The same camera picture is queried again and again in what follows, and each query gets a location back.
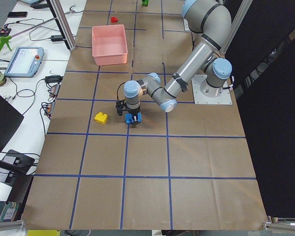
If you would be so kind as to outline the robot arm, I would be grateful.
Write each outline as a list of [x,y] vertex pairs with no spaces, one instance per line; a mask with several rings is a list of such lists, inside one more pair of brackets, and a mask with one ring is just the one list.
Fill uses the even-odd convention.
[[119,116],[125,116],[126,124],[141,123],[142,95],[148,94],[168,113],[177,106],[176,97],[187,91],[189,82],[199,70],[207,74],[205,88],[209,91],[205,95],[208,97],[213,97],[212,89],[221,91],[231,76],[233,68],[227,59],[212,58],[231,34],[232,19],[228,9],[215,0],[187,0],[181,15],[187,20],[190,31],[201,35],[199,43],[164,87],[156,73],[122,83],[125,99],[117,99],[116,111]]

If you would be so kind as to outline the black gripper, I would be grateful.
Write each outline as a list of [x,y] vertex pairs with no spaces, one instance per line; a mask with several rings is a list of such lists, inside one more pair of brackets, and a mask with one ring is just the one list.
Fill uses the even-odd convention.
[[118,100],[116,101],[116,110],[119,116],[122,116],[123,112],[128,112],[127,114],[125,114],[126,124],[132,123],[132,116],[135,116],[135,124],[139,124],[142,122],[140,103],[138,103],[138,105],[135,105],[134,108],[131,108],[130,104],[127,104],[125,99]]

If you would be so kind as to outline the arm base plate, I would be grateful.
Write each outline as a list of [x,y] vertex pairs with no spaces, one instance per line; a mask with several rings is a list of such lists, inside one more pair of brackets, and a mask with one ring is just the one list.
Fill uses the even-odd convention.
[[228,89],[213,88],[207,83],[207,75],[195,75],[192,80],[194,104],[196,105],[232,105]]

